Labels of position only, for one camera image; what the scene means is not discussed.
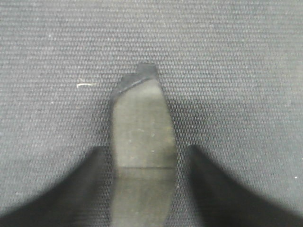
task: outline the black plastic part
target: black plastic part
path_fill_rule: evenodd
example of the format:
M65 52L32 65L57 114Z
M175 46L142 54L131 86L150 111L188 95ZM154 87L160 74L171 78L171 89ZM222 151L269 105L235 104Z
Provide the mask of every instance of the black plastic part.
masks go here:
M303 218L250 192L198 146L190 146L191 185L206 227L303 227Z
M140 63L137 66L136 73L127 74L122 77L117 87L112 93L111 101L115 102L115 100L121 95L123 92L135 87L147 80L157 79L157 66L155 64L147 64Z
M104 154L93 148L63 181L34 201L0 218L1 227L75 227L76 216L96 194Z

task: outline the gray fabric surface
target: gray fabric surface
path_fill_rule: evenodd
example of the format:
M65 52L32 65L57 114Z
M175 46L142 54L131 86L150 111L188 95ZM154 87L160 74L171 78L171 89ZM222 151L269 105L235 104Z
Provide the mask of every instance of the gray fabric surface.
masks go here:
M198 225L190 143L303 214L300 0L1 1L1 213L53 184L89 146L108 145L110 92L139 62L158 65L176 130L167 226ZM109 192L90 226L109 224Z

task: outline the woven mesh fabric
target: woven mesh fabric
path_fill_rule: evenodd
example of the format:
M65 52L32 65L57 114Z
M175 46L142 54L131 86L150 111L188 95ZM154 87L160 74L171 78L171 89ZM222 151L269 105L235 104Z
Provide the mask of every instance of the woven mesh fabric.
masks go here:
M88 147L108 145L110 93L140 62L157 64L176 132L167 226L199 225L190 143L303 214L299 0L1 1L1 213L56 182ZM89 226L109 225L110 183L83 214Z

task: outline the dark plastic piece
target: dark plastic piece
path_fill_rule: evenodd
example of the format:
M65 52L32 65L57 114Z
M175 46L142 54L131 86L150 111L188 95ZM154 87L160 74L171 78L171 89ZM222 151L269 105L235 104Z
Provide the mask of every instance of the dark plastic piece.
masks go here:
M303 218L250 192L190 146L191 185L206 227L303 227Z
M0 218L1 227L75 227L78 212L91 201L104 164L101 148L87 158L61 183L36 200Z

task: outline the gray carpet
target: gray carpet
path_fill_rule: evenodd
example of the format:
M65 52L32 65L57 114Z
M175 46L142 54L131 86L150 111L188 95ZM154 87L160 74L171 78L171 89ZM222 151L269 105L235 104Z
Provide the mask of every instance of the gray carpet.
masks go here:
M110 93L140 62L158 65L176 132L167 226L199 225L190 143L303 214L300 0L1 1L0 213L54 184L88 147L109 144ZM88 226L109 225L110 183Z

